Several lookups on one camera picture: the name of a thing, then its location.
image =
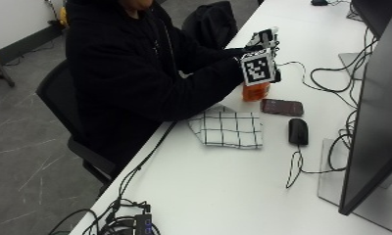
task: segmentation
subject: smartphone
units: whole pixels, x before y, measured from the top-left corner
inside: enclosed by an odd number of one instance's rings
[[[292,117],[302,116],[302,104],[300,101],[262,99],[260,105],[262,113]]]

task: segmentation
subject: office chair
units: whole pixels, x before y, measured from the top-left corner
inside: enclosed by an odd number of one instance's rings
[[[68,149],[83,158],[83,167],[103,183],[101,192],[116,177],[115,164],[83,144],[85,134],[79,118],[75,84],[67,61],[63,61],[45,76],[36,94],[68,129],[71,133]]]
[[[237,33],[230,2],[201,5],[185,18],[181,30],[200,45],[224,49]]]

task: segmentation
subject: black jacket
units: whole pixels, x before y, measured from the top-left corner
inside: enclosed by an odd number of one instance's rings
[[[241,51],[198,46],[156,2],[140,20],[107,0],[68,1],[67,16],[84,142],[121,169],[163,121],[190,118],[241,83]]]

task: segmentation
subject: checkered cloth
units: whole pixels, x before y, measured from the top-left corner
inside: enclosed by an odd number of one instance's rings
[[[214,106],[188,120],[189,127],[205,145],[260,149],[262,147],[258,113],[236,113]]]

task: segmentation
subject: white wall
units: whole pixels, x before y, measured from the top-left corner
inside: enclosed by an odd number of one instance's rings
[[[56,15],[63,0],[51,0]],[[47,28],[55,20],[44,0],[0,0],[0,49]]]

